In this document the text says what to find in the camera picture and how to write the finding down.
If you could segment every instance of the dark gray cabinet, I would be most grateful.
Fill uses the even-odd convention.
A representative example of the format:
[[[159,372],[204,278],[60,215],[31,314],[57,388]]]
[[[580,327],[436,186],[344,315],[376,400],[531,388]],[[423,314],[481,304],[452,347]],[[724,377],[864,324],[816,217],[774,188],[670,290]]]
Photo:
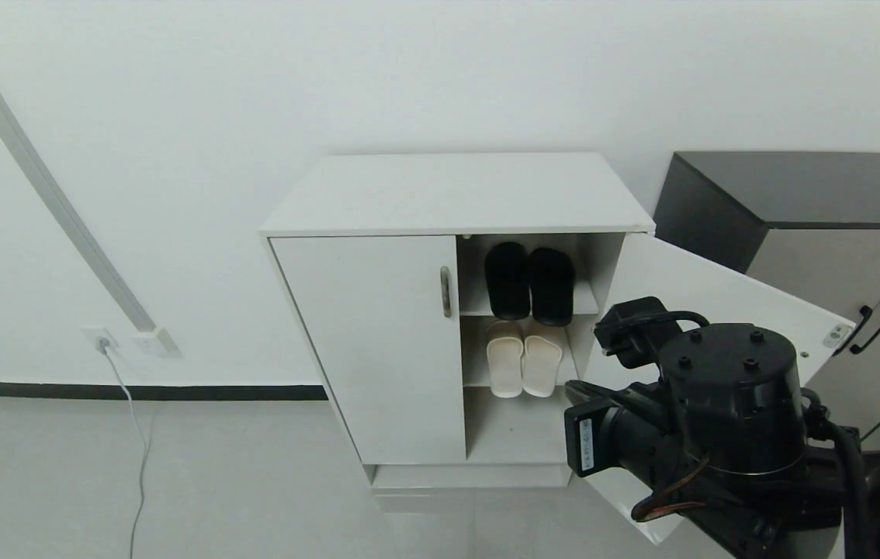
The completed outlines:
[[[654,220],[661,240],[863,322],[809,386],[871,448],[880,424],[880,155],[678,152]]]

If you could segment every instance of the cabinet top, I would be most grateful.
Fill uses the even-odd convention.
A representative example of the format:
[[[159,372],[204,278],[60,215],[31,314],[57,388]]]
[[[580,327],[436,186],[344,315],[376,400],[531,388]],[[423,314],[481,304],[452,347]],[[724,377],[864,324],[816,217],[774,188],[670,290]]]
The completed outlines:
[[[323,157],[277,206],[266,237],[650,232],[597,153]]]
[[[880,227],[880,153],[679,151],[773,227]]]

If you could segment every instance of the white slipper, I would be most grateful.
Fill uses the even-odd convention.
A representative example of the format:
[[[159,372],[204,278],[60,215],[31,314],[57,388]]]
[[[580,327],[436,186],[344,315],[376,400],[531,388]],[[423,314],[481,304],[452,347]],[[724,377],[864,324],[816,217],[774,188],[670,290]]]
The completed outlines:
[[[499,398],[515,398],[522,394],[522,339],[519,325],[512,321],[496,321],[486,332],[486,354],[489,357],[489,378],[492,394]]]
[[[522,389],[539,398],[547,398],[557,385],[557,368],[564,357],[567,336],[564,328],[544,326],[533,321],[526,329],[526,357],[522,365]]]

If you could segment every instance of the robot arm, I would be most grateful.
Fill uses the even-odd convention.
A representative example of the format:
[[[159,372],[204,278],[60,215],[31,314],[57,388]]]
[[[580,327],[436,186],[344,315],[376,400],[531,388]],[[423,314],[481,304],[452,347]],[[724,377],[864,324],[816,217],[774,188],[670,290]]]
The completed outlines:
[[[683,332],[677,321],[699,326]],[[784,336],[710,325],[655,297],[614,305],[595,335],[625,368],[660,372],[623,390],[565,385],[568,464],[578,477],[624,467],[650,486],[632,519],[682,514],[741,559],[769,556],[790,531],[837,526],[844,505],[855,533],[870,533],[856,429],[831,424],[819,397],[799,386]],[[833,439],[834,449],[809,438]]]

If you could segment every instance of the slipper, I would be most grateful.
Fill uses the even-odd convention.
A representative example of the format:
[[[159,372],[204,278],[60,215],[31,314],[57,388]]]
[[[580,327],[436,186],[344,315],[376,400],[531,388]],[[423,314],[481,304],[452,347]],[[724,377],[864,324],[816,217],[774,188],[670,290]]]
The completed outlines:
[[[574,314],[571,258],[553,248],[537,248],[530,252],[526,273],[533,300],[533,319],[546,326],[570,325]]]
[[[503,321],[529,316],[526,250],[519,243],[500,243],[485,255],[485,283],[492,314]]]
[[[486,332],[486,354],[492,394],[499,398],[515,398],[522,394],[522,339],[519,325],[496,321]]]
[[[522,365],[522,389],[526,394],[547,398],[557,385],[557,368],[564,357],[567,336],[564,328],[540,325],[533,322],[526,329],[524,365]]]

